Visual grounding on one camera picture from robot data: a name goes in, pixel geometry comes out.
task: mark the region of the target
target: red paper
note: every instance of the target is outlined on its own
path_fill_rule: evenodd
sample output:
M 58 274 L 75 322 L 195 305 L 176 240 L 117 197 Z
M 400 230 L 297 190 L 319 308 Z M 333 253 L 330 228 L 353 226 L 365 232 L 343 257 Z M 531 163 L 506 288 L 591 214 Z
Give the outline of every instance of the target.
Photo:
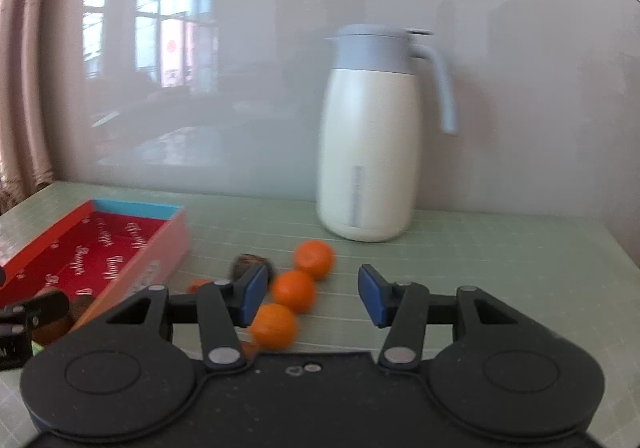
M 33 297 L 43 287 L 76 295 L 100 292 L 165 221 L 94 212 L 53 242 L 0 291 L 0 307 Z

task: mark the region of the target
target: window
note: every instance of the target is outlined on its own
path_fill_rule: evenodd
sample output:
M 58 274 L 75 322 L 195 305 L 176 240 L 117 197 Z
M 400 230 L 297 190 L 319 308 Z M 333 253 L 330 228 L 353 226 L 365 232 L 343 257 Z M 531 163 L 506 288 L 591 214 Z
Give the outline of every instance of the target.
M 82 59 L 89 78 L 102 72 L 102 26 L 105 0 L 84 0 L 82 14 Z
M 145 70 L 154 82 L 158 81 L 156 23 L 155 18 L 136 17 L 136 69 Z
M 218 28 L 212 0 L 136 0 L 136 70 L 161 87 L 217 89 Z

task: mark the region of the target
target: mandarin orange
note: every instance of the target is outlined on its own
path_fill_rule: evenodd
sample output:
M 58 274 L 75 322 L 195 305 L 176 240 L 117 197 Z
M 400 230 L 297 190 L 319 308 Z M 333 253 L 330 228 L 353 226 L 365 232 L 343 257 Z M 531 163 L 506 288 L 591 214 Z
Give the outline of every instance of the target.
M 262 304 L 249 326 L 249 332 L 259 347 L 281 350 L 296 339 L 298 322 L 287 307 L 279 303 Z
M 306 271 L 320 281 L 334 267 L 334 251 L 322 241 L 304 241 L 293 252 L 293 263 L 296 269 Z
M 209 279 L 194 279 L 187 287 L 187 293 L 195 293 L 201 285 L 209 284 L 209 282 L 213 282 Z
M 316 303 L 316 286 L 304 271 L 285 271 L 270 286 L 271 296 L 294 313 L 306 313 Z

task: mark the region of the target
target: green table surface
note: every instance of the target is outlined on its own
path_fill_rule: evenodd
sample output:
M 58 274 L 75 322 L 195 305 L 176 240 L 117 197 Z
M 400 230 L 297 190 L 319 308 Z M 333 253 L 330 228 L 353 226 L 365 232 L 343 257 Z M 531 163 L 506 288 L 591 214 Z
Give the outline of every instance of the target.
M 386 332 L 370 323 L 358 298 L 362 263 L 390 281 L 420 282 L 432 293 L 477 285 L 587 349 L 607 378 L 591 433 L 611 448 L 640 443 L 639 271 L 598 221 L 420 210 L 401 237 L 356 243 L 324 230 L 312 202 L 59 182 L 0 216 L 0 261 L 92 197 L 185 207 L 192 248 L 170 281 L 175 292 L 196 278 L 226 278 L 239 253 L 267 257 L 282 271 L 292 267 L 300 241 L 327 241 L 337 255 L 334 272 L 318 284 L 315 307 L 300 317 L 293 350 L 378 355 Z M 174 343 L 197 356 L 196 327 L 177 326 Z M 449 343 L 450 327 L 429 326 L 423 356 L 433 357 Z M 34 433 L 18 379 L 19 371 L 0 374 L 0 448 L 21 446 Z

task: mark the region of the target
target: beige curtain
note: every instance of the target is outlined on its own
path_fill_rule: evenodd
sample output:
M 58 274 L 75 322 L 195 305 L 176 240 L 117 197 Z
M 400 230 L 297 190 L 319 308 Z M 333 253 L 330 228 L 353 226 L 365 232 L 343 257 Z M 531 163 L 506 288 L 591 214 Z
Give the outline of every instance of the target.
M 0 0 L 0 213 L 53 180 L 38 90 L 40 0 Z

